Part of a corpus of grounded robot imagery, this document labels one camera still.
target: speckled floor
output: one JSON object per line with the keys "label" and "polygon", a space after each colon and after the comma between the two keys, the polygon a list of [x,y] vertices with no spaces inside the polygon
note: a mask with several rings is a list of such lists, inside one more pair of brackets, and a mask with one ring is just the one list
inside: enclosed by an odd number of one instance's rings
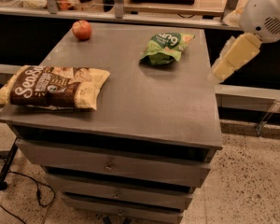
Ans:
{"label": "speckled floor", "polygon": [[[256,137],[254,124],[222,121],[223,150],[212,161],[212,171],[185,213],[181,224],[280,223],[280,127],[266,126]],[[0,150],[11,147],[13,133],[0,124]],[[12,171],[45,182],[44,171],[32,165],[18,151]],[[52,206],[43,208],[36,200],[36,185],[28,178],[9,174],[8,189],[0,191],[0,204],[26,223],[104,224],[104,214],[67,207],[60,195]],[[52,197],[41,188],[43,203]],[[121,224],[124,217],[110,216]],[[0,208],[0,224],[20,223]],[[157,222],[132,219],[134,224]]]}

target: brown chip bag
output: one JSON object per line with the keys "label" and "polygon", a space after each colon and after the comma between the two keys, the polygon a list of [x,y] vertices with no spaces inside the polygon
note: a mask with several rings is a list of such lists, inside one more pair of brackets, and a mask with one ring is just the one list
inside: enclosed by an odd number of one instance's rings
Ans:
{"label": "brown chip bag", "polygon": [[96,109],[109,75],[94,68],[25,65],[0,89],[0,105]]}

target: green chip bag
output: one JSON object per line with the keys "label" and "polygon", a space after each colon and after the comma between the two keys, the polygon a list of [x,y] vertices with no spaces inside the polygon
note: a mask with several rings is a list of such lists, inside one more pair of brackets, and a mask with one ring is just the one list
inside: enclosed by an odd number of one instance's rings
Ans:
{"label": "green chip bag", "polygon": [[151,37],[147,48],[140,58],[150,65],[168,64],[180,60],[181,52],[195,37],[191,34],[165,33]]}

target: drawer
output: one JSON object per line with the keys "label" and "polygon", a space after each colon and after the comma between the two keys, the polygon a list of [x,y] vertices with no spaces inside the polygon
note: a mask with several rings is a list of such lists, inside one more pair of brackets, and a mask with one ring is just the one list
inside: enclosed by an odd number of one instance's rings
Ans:
{"label": "drawer", "polygon": [[133,183],[123,183],[125,179],[101,175],[81,177],[72,175],[49,175],[46,180],[56,190],[87,196],[95,196],[115,201],[143,203],[162,207],[185,210],[192,199],[192,194],[160,188],[140,186],[136,180]]}
{"label": "drawer", "polygon": [[98,147],[79,147],[21,139],[16,141],[16,145],[33,164],[186,187],[199,188],[210,170],[208,163]]}
{"label": "drawer", "polygon": [[66,194],[62,196],[63,201],[77,209],[92,210],[100,213],[119,215],[124,217],[135,217],[147,220],[155,220],[164,223],[180,223],[183,213],[174,209],[148,208],[144,205],[110,202],[92,197],[76,196]]}

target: gray countertop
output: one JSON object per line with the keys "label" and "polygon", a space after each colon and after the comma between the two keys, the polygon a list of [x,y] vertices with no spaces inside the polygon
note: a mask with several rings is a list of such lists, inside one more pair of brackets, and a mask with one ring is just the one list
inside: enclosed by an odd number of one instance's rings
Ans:
{"label": "gray countertop", "polygon": [[[41,65],[108,70],[96,111],[48,111],[6,105],[0,122],[44,129],[98,133],[191,147],[221,149],[221,130],[204,31],[145,25],[92,23],[80,42],[69,31]],[[157,33],[196,37],[181,61],[164,67],[139,63]]]}

